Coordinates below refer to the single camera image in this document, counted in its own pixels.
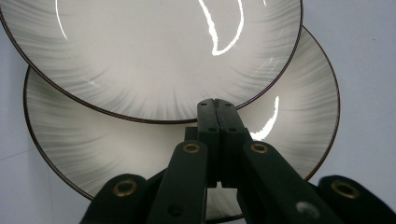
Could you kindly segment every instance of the white plate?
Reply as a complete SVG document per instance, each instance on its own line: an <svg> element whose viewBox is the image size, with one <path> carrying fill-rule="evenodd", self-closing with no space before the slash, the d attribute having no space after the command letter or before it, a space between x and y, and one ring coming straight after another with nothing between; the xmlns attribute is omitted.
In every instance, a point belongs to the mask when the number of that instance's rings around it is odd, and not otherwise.
<svg viewBox="0 0 396 224"><path fill-rule="evenodd" d="M280 76L297 46L301 0L0 0L37 73L124 119L188 122L207 98L239 107Z"/></svg>
<svg viewBox="0 0 396 224"><path fill-rule="evenodd" d="M91 198L110 178L149 178L164 169L186 126L116 119L65 97L31 69L25 87L26 118L35 143L52 169ZM272 144L309 178L321 165L339 119L335 75L316 40L302 31L288 70L271 90L239 110L252 136ZM207 219L241 211L234 189L210 189Z"/></svg>

